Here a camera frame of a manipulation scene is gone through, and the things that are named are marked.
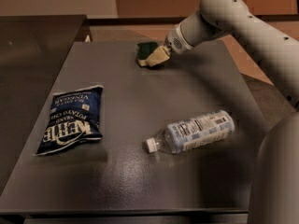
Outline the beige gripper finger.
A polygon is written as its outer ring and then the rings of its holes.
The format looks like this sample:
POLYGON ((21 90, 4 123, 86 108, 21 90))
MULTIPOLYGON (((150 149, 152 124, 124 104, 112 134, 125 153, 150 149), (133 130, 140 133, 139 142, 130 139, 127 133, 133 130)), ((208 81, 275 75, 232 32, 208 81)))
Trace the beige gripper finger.
POLYGON ((167 46, 159 46, 146 59, 146 64, 149 67, 166 62, 170 59, 170 50, 167 46))

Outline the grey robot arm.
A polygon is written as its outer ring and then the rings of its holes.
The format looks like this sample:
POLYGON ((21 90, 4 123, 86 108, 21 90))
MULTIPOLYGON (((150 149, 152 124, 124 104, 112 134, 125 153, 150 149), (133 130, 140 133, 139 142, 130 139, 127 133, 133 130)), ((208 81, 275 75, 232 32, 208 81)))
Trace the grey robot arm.
MULTIPOLYGON (((299 42, 250 13, 242 0, 200 0, 149 56, 167 61, 199 44, 231 35, 293 109, 299 106, 299 42)), ((252 181, 248 224, 299 224, 299 112, 265 135, 252 181)))

